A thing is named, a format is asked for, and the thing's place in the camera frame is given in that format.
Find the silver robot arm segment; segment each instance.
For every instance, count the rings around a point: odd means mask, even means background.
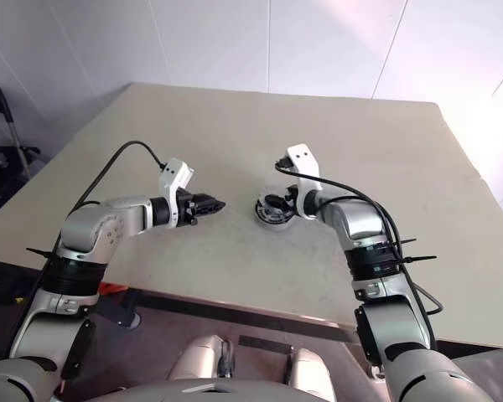
[[[290,147],[277,168],[319,177],[319,166],[304,144]],[[312,182],[298,178],[298,185],[288,189],[286,205],[292,205],[296,194],[296,215],[318,219],[337,233],[355,297],[362,302],[355,310],[357,332],[367,359],[383,367],[392,401],[491,401],[451,360],[431,349],[430,328],[416,290],[400,269],[402,260],[376,206],[347,191],[327,194]],[[336,196],[345,199],[331,202]],[[262,204],[265,210],[269,207]],[[279,202],[275,208],[281,208]]]
[[[225,203],[207,194],[184,189],[192,174],[186,163],[171,159],[159,179],[161,197],[114,198],[85,205],[67,217],[55,253],[42,253],[48,261],[39,288],[9,359],[0,361],[0,400],[46,401],[62,380],[79,374],[95,330],[88,316],[122,239],[154,226],[194,225],[198,216],[224,208]]]

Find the beige tabletop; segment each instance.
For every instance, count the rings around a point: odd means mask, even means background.
[[[0,210],[0,261],[40,268],[82,192],[125,141],[195,174],[188,186],[227,202],[195,227],[153,229],[120,245],[105,281],[210,302],[351,325],[357,302],[333,230],[299,219],[283,233],[256,224],[265,186],[294,183],[273,164],[305,142],[321,175],[386,206],[408,265],[445,310],[437,338],[503,347],[503,213],[430,103],[267,95],[131,85]],[[158,169],[140,147],[122,154],[91,199],[156,196]]]

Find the white wall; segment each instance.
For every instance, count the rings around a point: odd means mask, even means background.
[[[503,0],[0,0],[24,142],[56,154],[132,81],[435,101],[503,208]]]

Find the wire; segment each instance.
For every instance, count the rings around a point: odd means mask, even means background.
[[[89,185],[89,187],[78,198],[78,200],[76,201],[75,205],[73,206],[73,208],[71,209],[71,211],[67,214],[67,216],[69,216],[70,214],[72,214],[73,212],[75,212],[78,208],[81,208],[81,207],[83,207],[85,205],[99,204],[98,201],[86,201],[87,196],[90,195],[90,193],[97,186],[97,184],[99,184],[99,182],[102,180],[102,178],[104,178],[104,176],[108,173],[108,170],[110,170],[111,165],[114,164],[114,162],[119,158],[119,156],[123,153],[123,151],[125,151],[131,145],[140,145],[140,146],[144,147],[151,154],[151,156],[153,157],[154,161],[157,163],[157,165],[160,168],[160,170],[164,170],[164,168],[166,167],[166,165],[164,163],[160,162],[160,159],[158,159],[158,157],[154,153],[153,149],[151,149],[151,147],[149,145],[147,145],[145,142],[141,142],[141,141],[137,141],[137,140],[125,142],[123,145],[121,145],[117,149],[117,151],[114,152],[114,154],[112,155],[112,157],[110,158],[110,160],[106,163],[106,165],[104,166],[104,168],[99,172],[99,174],[97,174],[97,176],[93,179],[93,181],[91,182],[91,184]],[[58,237],[56,238],[56,241],[55,241],[55,243],[54,243],[54,245],[52,247],[51,255],[55,255],[56,254],[56,251],[58,250],[58,246],[60,245],[60,240],[61,240],[61,233],[59,233]],[[26,299],[27,301],[24,304],[24,309],[21,311],[21,313],[18,316],[18,320],[15,322],[15,326],[13,327],[13,333],[12,333],[12,336],[10,337],[10,341],[9,341],[9,345],[8,345],[8,349],[7,349],[8,351],[11,350],[11,347],[13,346],[13,341],[14,341],[15,337],[17,336],[17,332],[18,332],[20,326],[22,325],[22,323],[24,321],[24,318],[26,317],[26,313],[27,313],[30,305],[32,304],[32,301],[34,299],[35,293],[39,289],[39,287],[41,286],[41,283],[43,282],[43,279],[44,279],[45,275],[47,274],[47,272],[49,270],[50,261],[51,261],[51,258],[48,258],[45,261],[45,263],[43,265],[43,269],[39,273],[37,281],[34,283],[34,286],[32,287],[32,289],[31,289],[31,291],[30,291],[30,293],[29,293],[29,295],[28,295],[28,297]]]
[[[345,200],[349,200],[349,199],[359,199],[361,201],[365,201],[362,197],[358,197],[355,195],[344,195],[342,197],[333,197],[333,198],[327,199],[322,204],[320,204],[317,208],[317,212],[320,212],[322,210],[322,208],[324,208],[328,204],[336,203],[337,201],[345,201]]]
[[[433,295],[428,293],[428,291],[426,291],[425,289],[420,287],[420,285],[418,285],[417,283],[414,283],[414,285],[415,285],[417,291],[421,292],[428,300],[430,300],[432,303],[434,303],[437,307],[436,309],[431,310],[430,312],[427,312],[427,314],[429,316],[432,316],[433,314],[438,314],[439,312],[443,311],[443,304],[440,303],[436,297],[434,297]]]
[[[410,274],[408,273],[408,271],[406,269],[406,266],[402,262],[402,259],[403,259],[403,257],[402,257],[402,243],[401,243],[401,237],[399,235],[398,228],[395,225],[395,222],[393,221],[392,216],[387,212],[387,210],[384,207],[382,207],[379,203],[374,201],[372,198],[370,198],[366,194],[362,193],[360,190],[358,190],[356,188],[352,188],[351,186],[347,186],[346,184],[337,183],[333,180],[328,180],[326,178],[318,178],[315,176],[310,176],[308,174],[291,172],[291,171],[288,171],[284,168],[279,167],[277,163],[274,165],[274,167],[276,168],[276,170],[278,172],[283,173],[283,174],[287,174],[288,176],[294,176],[296,178],[307,178],[308,180],[314,180],[315,182],[328,184],[333,187],[342,188],[346,191],[350,191],[351,193],[354,193],[355,195],[357,195],[359,198],[365,200],[367,203],[369,203],[376,210],[376,212],[379,214],[381,221],[384,225],[384,232],[385,232],[387,241],[390,244],[394,245],[394,247],[392,248],[393,254],[395,255],[396,259],[400,261],[398,264],[399,268],[400,268],[401,272],[404,274],[404,276],[406,277],[407,284],[410,287],[410,289],[412,290],[412,294],[413,294],[413,297],[417,303],[417,307],[419,307],[419,310],[421,311],[421,315],[423,316],[423,320],[425,321],[425,325],[427,326],[428,337],[429,337],[429,341],[430,341],[430,348],[433,350],[437,350],[438,347],[436,344],[436,338],[434,337],[434,331],[433,331],[432,326],[430,325],[430,320],[428,319],[427,311],[425,310],[423,302],[421,301],[421,298],[419,297],[419,293],[417,292],[416,284],[413,283],[412,278],[410,277]]]
[[[82,204],[86,200],[87,196],[90,195],[90,193],[93,191],[93,189],[96,187],[96,185],[102,180],[102,178],[105,176],[105,174],[108,172],[108,170],[110,170],[111,165],[114,164],[114,162],[122,154],[122,152],[125,151],[125,149],[127,149],[131,145],[135,145],[135,144],[141,145],[142,147],[144,147],[145,149],[147,149],[147,151],[153,157],[154,161],[158,164],[158,167],[160,168],[160,170],[164,170],[164,168],[166,167],[166,165],[164,165],[162,162],[160,162],[160,160],[155,155],[155,153],[153,152],[153,150],[145,142],[141,142],[141,141],[129,141],[129,142],[125,142],[114,153],[114,155],[106,163],[105,167],[101,170],[101,172],[97,175],[97,177],[93,180],[93,182],[91,182],[90,186],[85,190],[85,192],[80,196],[80,198],[78,198],[78,201],[76,201],[76,204],[75,204],[75,206],[72,209],[73,211],[75,209],[78,209],[80,207],[80,204]]]

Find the floor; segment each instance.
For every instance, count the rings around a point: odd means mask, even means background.
[[[165,379],[179,353],[202,335],[217,334],[235,346],[239,379],[281,381],[287,356],[239,345],[241,335],[308,348],[329,367],[339,401],[388,401],[383,384],[374,385],[350,350],[357,345],[248,327],[175,312],[138,308],[142,318],[133,330],[95,316],[96,337],[86,356],[82,375],[65,389],[63,399],[83,400],[117,389]]]
[[[0,272],[6,274],[7,278],[18,275],[21,270],[19,267],[0,264]],[[19,311],[20,306],[16,304],[0,305],[0,352],[5,347],[9,328],[13,326]],[[97,314],[91,316],[97,325],[96,335],[85,357],[80,377],[65,386],[62,395],[64,402],[86,400],[112,392],[118,387],[129,388],[164,380],[191,340],[211,334],[229,339],[235,345],[235,375],[238,379],[281,381],[285,373],[287,356],[240,345],[241,336],[248,336],[285,343],[295,349],[308,348],[318,353],[329,368],[339,402],[389,400],[386,386],[371,381],[366,375],[366,361],[357,343],[146,307],[138,307],[137,311],[142,321],[133,330],[119,327]],[[444,352],[453,357],[455,350]],[[503,350],[456,358],[455,363],[495,402],[503,402]]]

